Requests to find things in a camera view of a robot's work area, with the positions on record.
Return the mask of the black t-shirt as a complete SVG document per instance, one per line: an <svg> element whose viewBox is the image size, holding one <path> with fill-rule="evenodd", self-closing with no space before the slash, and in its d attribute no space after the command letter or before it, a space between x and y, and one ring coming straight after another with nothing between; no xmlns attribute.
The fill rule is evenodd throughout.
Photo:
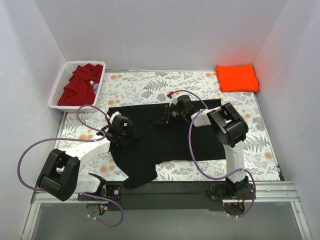
<svg viewBox="0 0 320 240"><path fill-rule="evenodd" d="M173 160L193 161L188 143L190 123L175 118L172 124L158 124L167 103L110 107L133 124L136 138L126 146L111 147L115 164L128 176L123 185L133 189L153 181L156 164ZM210 125L193 127L192 150L197 161L225 159L225 150Z"/></svg>

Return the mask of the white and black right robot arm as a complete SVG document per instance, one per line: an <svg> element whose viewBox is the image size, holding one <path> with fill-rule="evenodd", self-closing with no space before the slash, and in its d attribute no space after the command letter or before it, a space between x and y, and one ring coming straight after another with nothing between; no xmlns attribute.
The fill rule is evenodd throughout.
<svg viewBox="0 0 320 240"><path fill-rule="evenodd" d="M196 109L188 95L174 97L176 91L167 94L170 99L165 107L165 123L169 124L173 119L183 119L189 123L188 148L191 159L197 170L206 178L214 181L222 181L220 186L210 190L215 198L228 197L231 199L245 198L245 191L249 186L249 178L244 164L244 141L249 131L245 120L240 116L232 104L226 103L222 106L209 108L199 97L195 96L204 106ZM192 147L193 127L212 127L215 137L223 145L227 172L225 176L212 177L202 171L195 158Z"/></svg>

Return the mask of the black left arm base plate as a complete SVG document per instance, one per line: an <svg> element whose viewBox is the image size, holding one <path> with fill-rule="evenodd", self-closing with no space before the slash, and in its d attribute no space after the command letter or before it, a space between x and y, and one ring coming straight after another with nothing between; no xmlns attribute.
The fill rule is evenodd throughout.
<svg viewBox="0 0 320 240"><path fill-rule="evenodd" d="M119 201L122 197L122 186L119 184L103 184L98 187L96 192L87 192L86 194Z"/></svg>

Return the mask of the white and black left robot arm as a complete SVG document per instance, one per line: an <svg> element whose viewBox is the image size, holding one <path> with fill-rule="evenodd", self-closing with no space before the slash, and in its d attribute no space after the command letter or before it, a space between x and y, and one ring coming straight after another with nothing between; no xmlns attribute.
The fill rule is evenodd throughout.
<svg viewBox="0 0 320 240"><path fill-rule="evenodd" d="M94 173L80 174L80 168L117 146L133 142L136 133L132 122L119 112L96 136L66 151L52 150L39 174L36 187L61 201L73 194L90 194L95 200L106 196L106 180Z"/></svg>

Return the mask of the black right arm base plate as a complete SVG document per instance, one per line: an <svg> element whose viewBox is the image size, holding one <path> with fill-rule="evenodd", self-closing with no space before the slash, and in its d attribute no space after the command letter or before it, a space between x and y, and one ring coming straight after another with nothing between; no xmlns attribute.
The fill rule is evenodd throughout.
<svg viewBox="0 0 320 240"><path fill-rule="evenodd" d="M213 200L252 200L254 197L254 188L252 184L242 190L235 191L226 182L214 182L209 185L206 192Z"/></svg>

